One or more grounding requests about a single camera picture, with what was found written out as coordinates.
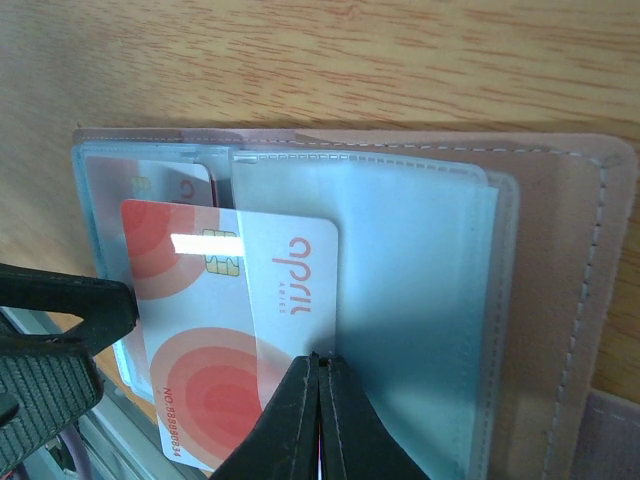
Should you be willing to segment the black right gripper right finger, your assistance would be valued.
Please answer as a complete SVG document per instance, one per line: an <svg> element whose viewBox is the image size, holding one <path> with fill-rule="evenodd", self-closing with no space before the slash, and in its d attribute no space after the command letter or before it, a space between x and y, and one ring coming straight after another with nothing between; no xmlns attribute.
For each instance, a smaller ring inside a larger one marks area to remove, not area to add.
<svg viewBox="0 0 640 480"><path fill-rule="evenodd" d="M428 475L387 431L346 360L325 357L319 366L322 477L426 479Z"/></svg>

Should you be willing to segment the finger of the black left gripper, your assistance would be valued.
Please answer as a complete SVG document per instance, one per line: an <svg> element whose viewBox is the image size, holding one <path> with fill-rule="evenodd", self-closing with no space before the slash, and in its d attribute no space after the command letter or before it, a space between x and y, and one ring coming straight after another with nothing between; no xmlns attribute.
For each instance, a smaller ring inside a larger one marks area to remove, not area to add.
<svg viewBox="0 0 640 480"><path fill-rule="evenodd" d="M79 317L62 337L80 341L93 356L132 332L138 320L135 296L122 282L9 264L1 266L1 305Z"/></svg>
<svg viewBox="0 0 640 480"><path fill-rule="evenodd" d="M1 473L95 407L103 382L87 348L62 336L1 338Z"/></svg>

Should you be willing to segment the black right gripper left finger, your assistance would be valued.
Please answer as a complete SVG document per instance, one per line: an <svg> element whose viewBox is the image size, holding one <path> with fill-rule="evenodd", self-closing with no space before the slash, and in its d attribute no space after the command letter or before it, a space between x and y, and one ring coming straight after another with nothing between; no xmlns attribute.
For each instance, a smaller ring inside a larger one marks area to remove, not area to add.
<svg viewBox="0 0 640 480"><path fill-rule="evenodd" d="M211 478L316 479L319 373L317 354L295 358L254 428Z"/></svg>

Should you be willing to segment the red white credit card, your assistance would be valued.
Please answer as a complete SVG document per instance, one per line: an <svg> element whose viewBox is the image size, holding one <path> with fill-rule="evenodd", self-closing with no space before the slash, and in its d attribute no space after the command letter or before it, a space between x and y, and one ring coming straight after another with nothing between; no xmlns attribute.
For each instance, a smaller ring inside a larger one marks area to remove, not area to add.
<svg viewBox="0 0 640 480"><path fill-rule="evenodd" d="M164 453L214 470L292 361L334 350L337 228L142 200L121 218Z"/></svg>
<svg viewBox="0 0 640 480"><path fill-rule="evenodd" d="M193 163L91 155L82 161L88 188L96 270L109 280L131 281L120 207L123 201L212 206L209 171Z"/></svg>

